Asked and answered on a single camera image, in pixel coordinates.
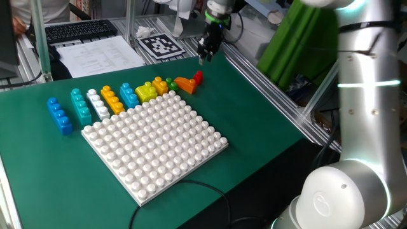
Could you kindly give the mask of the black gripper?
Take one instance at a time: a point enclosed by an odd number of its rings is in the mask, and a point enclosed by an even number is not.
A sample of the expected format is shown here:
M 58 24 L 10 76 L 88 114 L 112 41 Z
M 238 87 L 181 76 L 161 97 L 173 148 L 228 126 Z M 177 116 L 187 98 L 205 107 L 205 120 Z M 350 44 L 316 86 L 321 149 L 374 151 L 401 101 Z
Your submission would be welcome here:
M 197 53 L 199 64 L 202 66 L 207 57 L 207 61 L 211 62 L 213 52 L 217 52 L 223 40 L 222 24 L 212 22 L 205 25 L 204 35 L 198 42 Z

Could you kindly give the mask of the person's hand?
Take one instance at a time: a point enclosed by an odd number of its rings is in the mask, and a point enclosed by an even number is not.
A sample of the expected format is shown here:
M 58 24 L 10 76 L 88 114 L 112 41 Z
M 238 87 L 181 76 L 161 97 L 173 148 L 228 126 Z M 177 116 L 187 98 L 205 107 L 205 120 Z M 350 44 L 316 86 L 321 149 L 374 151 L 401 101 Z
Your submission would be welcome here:
M 22 35 L 26 32 L 26 30 L 27 30 L 26 25 L 21 18 L 13 16 L 12 23 L 13 23 L 13 30 L 17 36 Z

